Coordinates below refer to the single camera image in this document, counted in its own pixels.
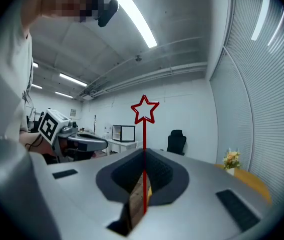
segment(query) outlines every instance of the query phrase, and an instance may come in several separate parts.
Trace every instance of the red star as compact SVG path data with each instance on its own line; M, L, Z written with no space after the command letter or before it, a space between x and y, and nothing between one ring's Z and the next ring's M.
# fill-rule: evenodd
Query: red star
M140 119L138 119L138 110L136 109L137 107L140 107L142 104L143 104L143 101L146 101L146 103L148 105L152 105L153 108L150 110L150 115L151 115L151 118L148 118L146 116L143 116L141 117ZM143 121L143 120L146 120L150 123L155 123L155 119L154 119L154 115L153 115L153 112L154 110L157 108L157 106L160 105L160 102L149 102L146 95L144 94L141 98L141 101L136 104L136 105L132 105L131 106L131 109L136 113L136 116L135 116L135 124L137 125L139 122Z

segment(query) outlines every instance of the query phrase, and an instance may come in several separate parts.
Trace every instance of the red pole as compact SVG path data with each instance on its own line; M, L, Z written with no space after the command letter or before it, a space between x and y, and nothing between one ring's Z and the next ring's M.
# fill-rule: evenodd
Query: red pole
M144 153L144 170L143 170L143 210L146 213L147 192L146 192L146 120L143 120L143 153Z

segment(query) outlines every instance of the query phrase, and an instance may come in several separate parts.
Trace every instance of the white shirt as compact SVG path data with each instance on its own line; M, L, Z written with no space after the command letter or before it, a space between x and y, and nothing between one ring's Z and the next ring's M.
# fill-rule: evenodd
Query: white shirt
M24 37L23 0L15 0L0 20L0 136L19 140L27 131L25 94L33 81L32 37Z

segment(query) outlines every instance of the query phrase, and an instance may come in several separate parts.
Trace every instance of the flower vase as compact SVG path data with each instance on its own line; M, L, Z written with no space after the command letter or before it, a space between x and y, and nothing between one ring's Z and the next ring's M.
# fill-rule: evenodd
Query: flower vase
M227 173L231 174L232 176L234 176L234 169L235 168L231 168L231 169L227 169Z

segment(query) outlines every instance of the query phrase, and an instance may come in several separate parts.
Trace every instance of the red star marker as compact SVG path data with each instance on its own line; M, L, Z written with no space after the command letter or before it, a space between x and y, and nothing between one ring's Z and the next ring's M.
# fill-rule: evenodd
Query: red star marker
M140 107L140 106L143 104L143 101L145 101L146 104L153 106L152 109L150 110L151 118L148 118L148 117L146 117L146 116L143 116L143 117L141 117L140 119L138 119L138 114L139 114L139 112L137 111L136 108L137 108L137 107ZM135 116L135 124L137 125L137 124L138 124L139 122L141 122L141 121L148 121L148 122L150 122L150 123L152 123L152 124L155 123L155 119L154 119L153 112L154 112L154 110L157 108L158 105L160 105L160 102L149 102L148 99L147 99L147 97L146 97L146 95L144 94L144 95L142 96L142 98L141 98L141 101L140 101L138 104L131 106L131 109L136 113L136 116Z
M148 105L153 106L150 110L150 115L151 118L148 118L146 116L141 117L140 119L138 119L138 110L136 109L137 107L140 107L143 102L146 102ZM143 121L143 150L144 150L144 171L143 171L143 207L144 207L144 214L146 213L146 206L147 206L147 193L146 193L146 121L150 122L150 123L155 123L155 119L154 119L154 115L153 112L154 110L158 107L158 105L160 105L160 102L149 102L148 98L146 97L146 95L144 94L140 100L140 102L136 105L132 105L131 109L136 113L135 116L135 124L137 125L138 123L140 123L141 121Z

